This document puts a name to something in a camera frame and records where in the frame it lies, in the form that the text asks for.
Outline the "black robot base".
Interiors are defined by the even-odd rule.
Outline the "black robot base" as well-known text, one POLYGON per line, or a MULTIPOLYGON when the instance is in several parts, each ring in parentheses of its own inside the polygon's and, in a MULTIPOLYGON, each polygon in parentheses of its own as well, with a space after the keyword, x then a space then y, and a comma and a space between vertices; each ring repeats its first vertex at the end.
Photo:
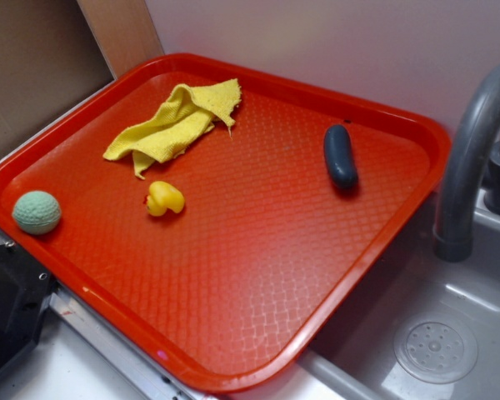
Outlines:
POLYGON ((54 276, 13 241, 0 245, 0 378, 37 345, 54 276))

